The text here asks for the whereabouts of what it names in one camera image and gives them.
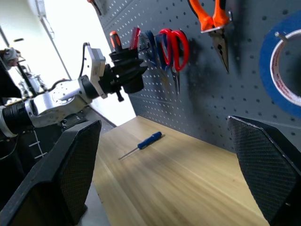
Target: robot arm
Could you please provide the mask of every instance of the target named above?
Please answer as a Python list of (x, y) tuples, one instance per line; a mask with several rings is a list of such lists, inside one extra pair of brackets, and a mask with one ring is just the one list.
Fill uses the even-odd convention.
[(125, 49), (123, 53), (112, 53), (115, 57), (113, 68), (106, 65), (100, 49), (86, 46), (89, 57), (87, 68), (89, 76), (77, 80), (61, 81), (46, 93), (7, 108), (0, 109), (0, 140), (15, 137), (28, 128), (40, 128), (56, 124), (70, 114), (77, 113), (97, 97), (106, 98), (109, 93), (117, 93), (119, 101), (121, 87), (126, 93), (143, 89), (140, 81), (147, 67), (141, 67), (143, 60), (138, 58), (137, 50)]

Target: tape roll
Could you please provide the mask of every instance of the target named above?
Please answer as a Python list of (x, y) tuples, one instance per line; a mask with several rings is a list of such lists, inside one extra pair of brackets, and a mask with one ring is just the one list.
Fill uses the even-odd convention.
[(262, 83), (275, 104), (287, 113), (301, 118), (301, 97), (294, 94), (283, 82), (279, 71), (280, 54), (286, 45), (275, 33), (285, 34), (288, 41), (301, 37), (301, 11), (287, 17), (273, 27), (262, 44), (259, 67)]

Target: wooden table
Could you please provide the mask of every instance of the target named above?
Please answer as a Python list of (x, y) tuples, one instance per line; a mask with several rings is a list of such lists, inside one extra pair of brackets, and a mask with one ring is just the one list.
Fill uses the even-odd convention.
[(93, 182), (112, 226), (268, 225), (235, 154), (142, 117), (100, 136)]

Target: gray pegboard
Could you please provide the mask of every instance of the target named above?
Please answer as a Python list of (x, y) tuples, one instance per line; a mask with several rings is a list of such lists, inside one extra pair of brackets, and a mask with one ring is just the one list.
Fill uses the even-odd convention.
[[(190, 40), (190, 62), (181, 71), (181, 93), (177, 98), (168, 73), (169, 89), (161, 72), (146, 57), (149, 66), (143, 75), (144, 89), (130, 95), (137, 115), (171, 127), (213, 145), (233, 151), (226, 118), (242, 116), (277, 127), (301, 150), (301, 120), (281, 110), (268, 96), (259, 75), (259, 54), (264, 36), (290, 13), (301, 9), (301, 1), (228, 0), (227, 10), (234, 21), (226, 28), (230, 73), (227, 74), (207, 34), (200, 33), (198, 19), (186, 0), (102, 0), (105, 14), (99, 19), (107, 40), (117, 31), (128, 47), (132, 28), (183, 30)], [(201, 0), (204, 9), (214, 12), (214, 0)], [(291, 65), (284, 54), (282, 65)]]

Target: white wall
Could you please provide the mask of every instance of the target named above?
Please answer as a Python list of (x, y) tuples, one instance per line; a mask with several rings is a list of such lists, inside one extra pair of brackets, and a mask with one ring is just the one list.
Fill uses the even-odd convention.
[[(48, 87), (57, 80), (68, 78), (47, 33), (26, 0), (0, 0), (0, 25), (10, 45), (21, 51), (32, 72), (41, 74)], [(19, 38), (24, 41), (13, 42)], [(18, 84), (21, 76), (14, 68), (9, 73)]]
[[(110, 63), (111, 50), (91, 4), (86, 0), (45, 0), (45, 8), (55, 32), (55, 44), (73, 79), (79, 76), (84, 42), (100, 48)], [(135, 117), (128, 95), (122, 92), (122, 96), (125, 100), (121, 103), (114, 94), (105, 100), (94, 100), (91, 106), (118, 126)]]

